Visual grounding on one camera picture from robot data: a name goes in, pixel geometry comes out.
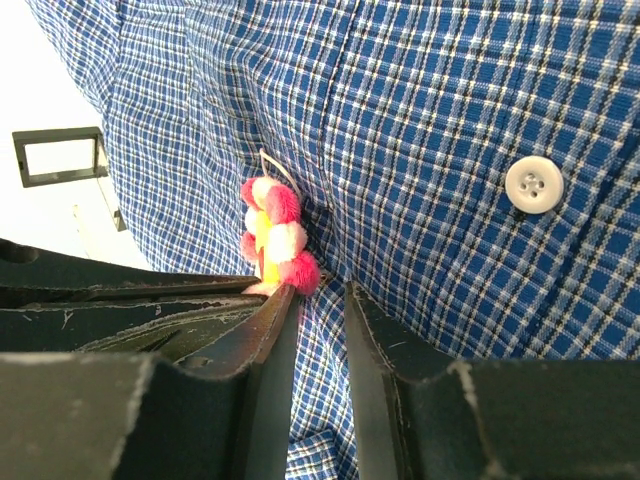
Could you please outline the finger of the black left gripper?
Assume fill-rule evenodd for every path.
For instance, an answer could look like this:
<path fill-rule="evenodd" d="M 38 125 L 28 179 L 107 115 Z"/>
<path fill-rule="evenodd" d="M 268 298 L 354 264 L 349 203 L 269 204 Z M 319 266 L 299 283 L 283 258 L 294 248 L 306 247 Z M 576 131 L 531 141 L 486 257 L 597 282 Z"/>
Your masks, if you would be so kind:
<path fill-rule="evenodd" d="M 180 361 L 246 321 L 261 295 L 31 304 L 1 310 L 1 351 L 158 353 Z"/>
<path fill-rule="evenodd" d="M 254 276 L 162 273 L 1 241 L 1 306 L 240 293 Z"/>

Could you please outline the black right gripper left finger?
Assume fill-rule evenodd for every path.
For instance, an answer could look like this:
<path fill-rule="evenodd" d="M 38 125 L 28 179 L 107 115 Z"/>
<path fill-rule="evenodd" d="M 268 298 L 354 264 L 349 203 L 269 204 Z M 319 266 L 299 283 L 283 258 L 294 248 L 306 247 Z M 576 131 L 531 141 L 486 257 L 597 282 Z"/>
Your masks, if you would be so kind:
<path fill-rule="evenodd" d="M 5 479 L 281 479 L 299 298 L 180 361 L 1 351 Z"/>

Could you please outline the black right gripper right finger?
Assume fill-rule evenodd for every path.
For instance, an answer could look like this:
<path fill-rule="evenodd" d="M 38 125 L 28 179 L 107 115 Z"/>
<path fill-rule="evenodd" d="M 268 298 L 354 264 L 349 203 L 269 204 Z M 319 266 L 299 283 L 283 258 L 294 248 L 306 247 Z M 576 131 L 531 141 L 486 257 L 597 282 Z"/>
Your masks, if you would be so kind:
<path fill-rule="evenodd" d="M 362 478 L 638 477 L 637 362 L 454 359 L 355 283 L 345 327 Z"/>

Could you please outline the pink flower smiley brooch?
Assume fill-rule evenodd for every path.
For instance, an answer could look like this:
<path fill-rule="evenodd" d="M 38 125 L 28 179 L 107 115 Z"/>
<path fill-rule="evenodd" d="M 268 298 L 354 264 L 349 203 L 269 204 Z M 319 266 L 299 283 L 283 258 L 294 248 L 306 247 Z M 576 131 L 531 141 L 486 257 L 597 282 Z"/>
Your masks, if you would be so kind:
<path fill-rule="evenodd" d="M 264 150 L 259 155 L 263 174 L 246 180 L 241 187 L 247 206 L 241 253 L 254 266 L 258 278 L 258 283 L 244 292 L 270 296 L 287 285 L 309 296 L 317 289 L 321 273 L 306 249 L 301 191 L 280 162 Z"/>

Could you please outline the blue plaid button shirt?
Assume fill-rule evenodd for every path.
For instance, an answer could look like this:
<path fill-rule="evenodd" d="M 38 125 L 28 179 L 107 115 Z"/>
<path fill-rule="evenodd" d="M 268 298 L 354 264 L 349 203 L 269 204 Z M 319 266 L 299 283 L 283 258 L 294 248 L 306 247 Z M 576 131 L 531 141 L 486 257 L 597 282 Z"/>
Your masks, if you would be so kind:
<path fill-rule="evenodd" d="M 635 1 L 33 1 L 165 272 L 248 275 L 275 158 L 325 281 L 286 475 L 355 479 L 344 284 L 455 357 L 639 356 Z"/>

